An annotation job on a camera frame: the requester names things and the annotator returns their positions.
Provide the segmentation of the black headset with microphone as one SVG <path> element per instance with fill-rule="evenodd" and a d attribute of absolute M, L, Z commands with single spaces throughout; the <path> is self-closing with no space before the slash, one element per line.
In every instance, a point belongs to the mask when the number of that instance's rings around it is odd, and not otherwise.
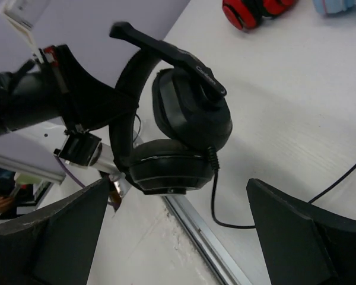
<path fill-rule="evenodd" d="M 109 123 L 116 167 L 145 195 L 184 195 L 215 180 L 217 153 L 233 129 L 225 87 L 195 55 L 128 22 L 114 23 L 109 35 L 138 47 L 115 85 L 115 92 L 127 98 L 126 111 Z M 141 93 L 160 61 L 169 67 L 152 83 L 152 111 L 164 138 L 134 145 Z"/>

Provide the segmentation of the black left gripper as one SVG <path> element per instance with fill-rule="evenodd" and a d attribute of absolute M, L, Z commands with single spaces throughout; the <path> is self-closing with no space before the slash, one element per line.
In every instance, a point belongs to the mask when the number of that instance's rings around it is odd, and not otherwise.
<path fill-rule="evenodd" d="M 69 132 L 99 129 L 136 109 L 136 100 L 90 75 L 67 45 L 52 46 L 53 62 L 27 60 L 0 72 L 0 132 L 62 117 Z"/>

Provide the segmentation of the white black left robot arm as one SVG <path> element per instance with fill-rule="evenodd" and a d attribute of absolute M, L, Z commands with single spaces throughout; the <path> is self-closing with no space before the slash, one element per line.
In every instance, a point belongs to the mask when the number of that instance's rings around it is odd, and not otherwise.
<path fill-rule="evenodd" d="M 116 167 L 110 147 L 92 134 L 125 115 L 133 115 L 136 99 L 95 79 L 67 45 L 42 49 L 15 72 L 0 72 L 0 136 L 29 130 L 58 160 L 112 173 Z M 52 147 L 38 126 L 62 118 L 62 145 Z"/>

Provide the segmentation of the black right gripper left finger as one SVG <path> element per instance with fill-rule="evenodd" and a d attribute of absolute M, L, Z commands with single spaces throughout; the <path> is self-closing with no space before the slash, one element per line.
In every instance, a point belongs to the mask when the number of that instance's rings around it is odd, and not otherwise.
<path fill-rule="evenodd" d="M 86 284 L 107 207 L 100 179 L 0 224 L 0 284 Z"/>

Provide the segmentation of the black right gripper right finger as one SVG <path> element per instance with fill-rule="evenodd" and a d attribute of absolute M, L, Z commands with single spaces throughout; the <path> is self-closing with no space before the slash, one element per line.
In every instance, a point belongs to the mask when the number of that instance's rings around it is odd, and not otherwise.
<path fill-rule="evenodd" d="M 356 284 L 356 220 L 260 179 L 246 190 L 272 284 Z"/>

